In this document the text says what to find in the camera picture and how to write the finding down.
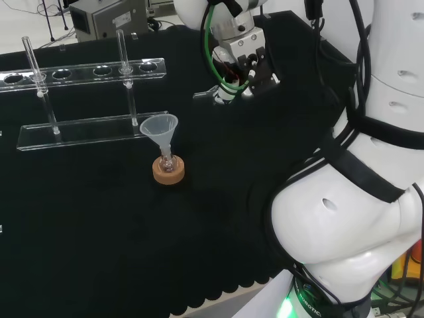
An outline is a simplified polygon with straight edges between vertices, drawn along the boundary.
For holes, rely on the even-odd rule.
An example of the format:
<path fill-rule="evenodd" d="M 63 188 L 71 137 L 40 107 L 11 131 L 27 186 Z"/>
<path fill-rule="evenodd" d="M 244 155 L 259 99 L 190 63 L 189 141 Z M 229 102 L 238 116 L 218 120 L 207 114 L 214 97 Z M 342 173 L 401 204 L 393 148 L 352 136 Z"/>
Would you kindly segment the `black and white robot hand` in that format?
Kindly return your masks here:
<path fill-rule="evenodd" d="M 234 86 L 240 85 L 240 79 L 236 73 L 236 64 L 233 57 L 221 46 L 216 46 L 211 55 L 213 64 L 219 75 L 229 84 Z M 220 88 L 214 93 L 215 102 L 218 104 L 229 104 L 235 99 L 235 90 L 231 90 L 220 85 Z"/>

